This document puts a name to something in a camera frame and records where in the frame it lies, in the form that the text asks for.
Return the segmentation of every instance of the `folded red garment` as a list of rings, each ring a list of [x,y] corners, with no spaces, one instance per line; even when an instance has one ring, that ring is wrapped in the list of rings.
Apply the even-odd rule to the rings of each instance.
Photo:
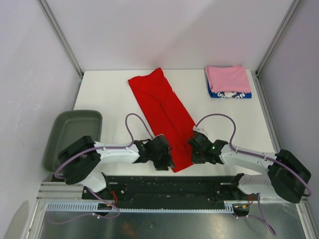
[[[133,94],[155,135],[164,134],[172,151],[174,172],[192,165],[191,146],[187,143],[195,125],[172,90],[161,68],[147,76],[129,80]]]

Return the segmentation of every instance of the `stack of folded cloth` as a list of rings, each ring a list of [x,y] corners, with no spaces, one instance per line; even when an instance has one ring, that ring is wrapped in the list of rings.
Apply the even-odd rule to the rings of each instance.
[[[212,98],[251,98],[245,67],[212,67],[205,70],[208,93]]]

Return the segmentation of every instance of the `plastic tray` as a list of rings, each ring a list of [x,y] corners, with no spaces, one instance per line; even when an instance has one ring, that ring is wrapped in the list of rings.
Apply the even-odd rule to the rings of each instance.
[[[98,111],[77,110],[60,114],[53,125],[44,153],[44,168],[54,173],[60,166],[58,153],[79,138],[89,135],[100,141],[102,115]]]

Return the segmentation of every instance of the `folded pink cloth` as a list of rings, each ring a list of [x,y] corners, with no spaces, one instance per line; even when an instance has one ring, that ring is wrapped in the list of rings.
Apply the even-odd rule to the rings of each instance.
[[[251,92],[245,67],[206,67],[206,75],[212,92]]]

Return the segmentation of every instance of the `reflective floor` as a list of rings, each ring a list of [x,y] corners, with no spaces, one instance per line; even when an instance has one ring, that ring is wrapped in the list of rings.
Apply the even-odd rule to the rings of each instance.
[[[293,204],[265,204],[265,215],[279,239],[305,239]],[[47,212],[54,222],[83,213]],[[260,216],[258,205],[251,215]],[[273,239],[256,219],[236,219],[231,214],[122,213],[115,219],[86,216],[64,225],[44,220],[41,239]]]

